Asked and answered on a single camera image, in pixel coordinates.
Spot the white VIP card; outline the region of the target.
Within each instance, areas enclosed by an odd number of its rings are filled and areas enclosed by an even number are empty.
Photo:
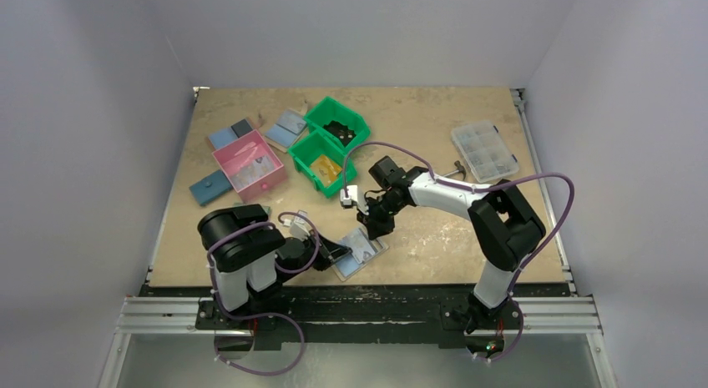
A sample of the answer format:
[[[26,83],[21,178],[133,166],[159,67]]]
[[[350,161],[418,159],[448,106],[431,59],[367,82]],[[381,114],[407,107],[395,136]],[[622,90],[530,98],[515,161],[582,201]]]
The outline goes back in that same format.
[[[369,240],[362,229],[354,229],[342,238],[341,243],[351,247],[351,254],[358,265],[364,265],[388,249],[379,239]]]

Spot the beige leather card holder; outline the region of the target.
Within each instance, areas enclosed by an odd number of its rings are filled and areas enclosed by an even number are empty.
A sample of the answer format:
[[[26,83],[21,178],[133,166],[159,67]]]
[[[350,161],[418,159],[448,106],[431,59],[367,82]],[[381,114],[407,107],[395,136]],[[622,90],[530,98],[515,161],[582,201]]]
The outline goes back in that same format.
[[[367,232],[362,227],[353,229],[337,243],[351,250],[348,254],[339,257],[333,265],[340,281],[349,280],[378,255],[389,249],[389,246],[380,239],[369,240]]]

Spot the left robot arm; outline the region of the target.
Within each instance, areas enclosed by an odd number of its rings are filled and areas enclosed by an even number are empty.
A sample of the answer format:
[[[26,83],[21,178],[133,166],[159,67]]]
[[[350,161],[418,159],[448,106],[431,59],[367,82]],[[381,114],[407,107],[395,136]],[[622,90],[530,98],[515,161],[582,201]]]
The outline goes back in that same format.
[[[306,212],[282,212],[277,220],[286,237],[260,204],[244,204],[208,213],[197,225],[206,249],[216,317],[227,328],[246,323],[259,303],[308,270],[325,271],[353,249],[324,237]]]

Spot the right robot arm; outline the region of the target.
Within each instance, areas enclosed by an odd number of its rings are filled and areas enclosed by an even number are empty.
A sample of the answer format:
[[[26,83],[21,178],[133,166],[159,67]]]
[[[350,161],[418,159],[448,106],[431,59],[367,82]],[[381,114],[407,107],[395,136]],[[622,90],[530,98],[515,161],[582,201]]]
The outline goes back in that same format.
[[[420,166],[405,170],[388,156],[371,166],[369,174],[380,187],[376,197],[348,186],[341,191],[340,202],[357,208],[357,221],[370,240],[390,234],[395,216],[407,206],[441,210],[471,223],[485,264],[461,317],[468,333],[495,328],[510,303],[514,277],[546,235],[543,222],[519,189],[455,182]]]

